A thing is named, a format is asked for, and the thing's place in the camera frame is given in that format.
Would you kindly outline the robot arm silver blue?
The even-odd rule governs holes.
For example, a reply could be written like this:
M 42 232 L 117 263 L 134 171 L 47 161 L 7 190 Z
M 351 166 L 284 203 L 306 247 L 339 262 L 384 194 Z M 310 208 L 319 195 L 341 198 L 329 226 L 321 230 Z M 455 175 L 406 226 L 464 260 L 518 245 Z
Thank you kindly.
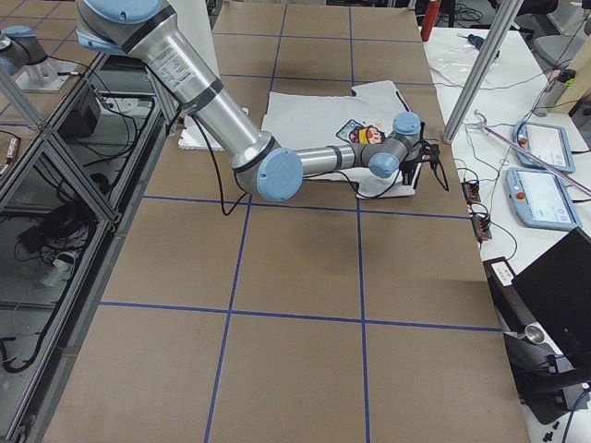
M 24 66 L 45 62 L 47 53 L 32 28 L 15 25 L 1 30 L 1 67 L 14 76 Z
M 229 155 L 238 186 L 267 201 L 285 201 L 305 177 L 362 167 L 381 179 L 408 181 L 420 163 L 441 170 L 440 149 L 423 138 L 411 112 L 398 114 L 392 132 L 372 144 L 348 138 L 342 146 L 293 151 L 258 128 L 178 28 L 166 1 L 79 1 L 78 41 L 98 52 L 141 60 L 187 116 Z

